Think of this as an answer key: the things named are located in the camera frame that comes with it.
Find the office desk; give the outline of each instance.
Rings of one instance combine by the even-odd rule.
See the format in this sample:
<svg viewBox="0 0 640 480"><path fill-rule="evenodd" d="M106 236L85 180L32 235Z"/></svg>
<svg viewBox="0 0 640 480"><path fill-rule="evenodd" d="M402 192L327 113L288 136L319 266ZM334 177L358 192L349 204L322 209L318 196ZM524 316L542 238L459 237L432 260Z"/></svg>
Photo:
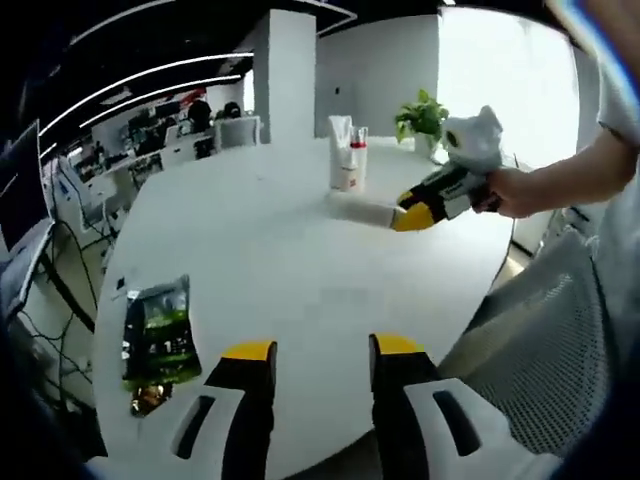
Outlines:
<svg viewBox="0 0 640 480"><path fill-rule="evenodd" d="M207 135L204 133L185 135L184 137L179 138L176 142L165 146L161 150L146 153L138 157L125 158L117 164L112 165L106 172L94 177L91 181L99 182L105 177L111 178L113 183L116 185L118 194L121 195L129 205L132 205L137 197L137 190L131 180L129 167L142 162L153 155L160 155L162 168L165 170L195 160L194 144L206 136Z"/></svg>
<svg viewBox="0 0 640 480"><path fill-rule="evenodd" d="M411 152L372 145L367 195L393 201L433 168ZM96 322L93 386L110 456L173 455L176 431L154 425L154 415L174 416L175 425L185 415L171 401L144 420L129 415L126 305L114 298L123 276L144 288L190 275L204 374L177 392L202 384L231 345L278 342L269 479L311 467L372 428L370 333L410 336L435 362L444 358L500 270L513 221L469 211L396 233L334 220L324 202L328 176L328 141L316 140L225 150L144 185L118 237Z"/></svg>

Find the green snack bag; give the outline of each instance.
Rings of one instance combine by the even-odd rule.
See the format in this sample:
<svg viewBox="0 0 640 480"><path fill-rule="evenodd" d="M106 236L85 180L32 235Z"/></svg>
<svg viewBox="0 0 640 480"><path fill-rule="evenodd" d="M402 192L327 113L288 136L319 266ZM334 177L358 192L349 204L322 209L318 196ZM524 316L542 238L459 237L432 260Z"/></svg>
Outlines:
<svg viewBox="0 0 640 480"><path fill-rule="evenodd" d="M202 373L189 321L189 277L127 292L124 386L183 383Z"/></svg>

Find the white wall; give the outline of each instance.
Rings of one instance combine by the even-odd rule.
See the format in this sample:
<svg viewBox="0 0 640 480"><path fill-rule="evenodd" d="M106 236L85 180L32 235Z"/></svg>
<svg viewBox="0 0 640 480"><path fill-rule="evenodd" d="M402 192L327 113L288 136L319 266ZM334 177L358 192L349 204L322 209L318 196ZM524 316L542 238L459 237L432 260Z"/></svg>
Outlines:
<svg viewBox="0 0 640 480"><path fill-rule="evenodd" d="M588 146L598 134L600 127L597 122L600 81L598 77L597 63L583 51L573 49L576 71L578 74L578 92L580 101L580 116L578 125L578 141L576 151ZM594 203L590 205L578 205L578 209L586 215L591 222L586 235L597 233L598 225L607 208L608 202ZM547 229L550 212L542 212L524 220L516 222L514 240L525 249L535 252L540 240Z"/></svg>
<svg viewBox="0 0 640 480"><path fill-rule="evenodd" d="M253 70L246 73L240 84L240 88L242 89L242 110L253 113L255 111L255 85Z"/></svg>
<svg viewBox="0 0 640 480"><path fill-rule="evenodd" d="M316 84L316 17L271 10L270 28L271 141L312 139Z"/></svg>
<svg viewBox="0 0 640 480"><path fill-rule="evenodd" d="M218 110L222 110L229 102L236 102L242 108L242 82L207 87L207 103L211 107L211 115L215 117Z"/></svg>
<svg viewBox="0 0 640 480"><path fill-rule="evenodd" d="M253 51L253 92L255 114L260 116L264 127L260 131L262 143L271 142L271 128L269 123L269 15L258 22L251 33L255 38Z"/></svg>
<svg viewBox="0 0 640 480"><path fill-rule="evenodd" d="M435 15L384 20L319 39L316 136L326 136L328 115L347 114L370 135L395 135L400 105L415 101L420 88L437 95L438 45Z"/></svg>
<svg viewBox="0 0 640 480"><path fill-rule="evenodd" d="M263 143L312 139L314 133L316 18L271 10L251 33L255 114Z"/></svg>
<svg viewBox="0 0 640 480"><path fill-rule="evenodd" d="M91 137L94 142L100 142L104 149L110 154L121 152L124 148L120 139L120 131L127 125L129 120L138 115L147 105L125 110L118 115L111 117L104 122L94 125L91 128Z"/></svg>

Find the gray sleeve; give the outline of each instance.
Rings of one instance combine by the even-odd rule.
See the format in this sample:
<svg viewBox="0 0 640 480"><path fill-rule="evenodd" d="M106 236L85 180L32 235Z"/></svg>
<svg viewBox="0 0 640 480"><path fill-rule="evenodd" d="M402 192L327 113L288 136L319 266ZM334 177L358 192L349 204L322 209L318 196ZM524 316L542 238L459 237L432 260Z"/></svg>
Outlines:
<svg viewBox="0 0 640 480"><path fill-rule="evenodd" d="M602 66L600 71L600 111L598 123L620 140L640 147L640 125L636 125L615 84Z"/></svg>

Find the office chair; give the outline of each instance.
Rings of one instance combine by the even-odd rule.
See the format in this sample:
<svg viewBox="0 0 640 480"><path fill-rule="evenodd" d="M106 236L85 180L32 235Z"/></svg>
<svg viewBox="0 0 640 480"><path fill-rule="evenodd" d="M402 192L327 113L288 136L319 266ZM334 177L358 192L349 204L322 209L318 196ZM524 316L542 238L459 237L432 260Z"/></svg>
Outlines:
<svg viewBox="0 0 640 480"><path fill-rule="evenodd" d="M502 411L534 453L564 457L600 413L617 371L590 252L567 231L485 298L438 367Z"/></svg>
<svg viewBox="0 0 640 480"><path fill-rule="evenodd" d="M215 150L260 144L260 117L240 117L215 122Z"/></svg>

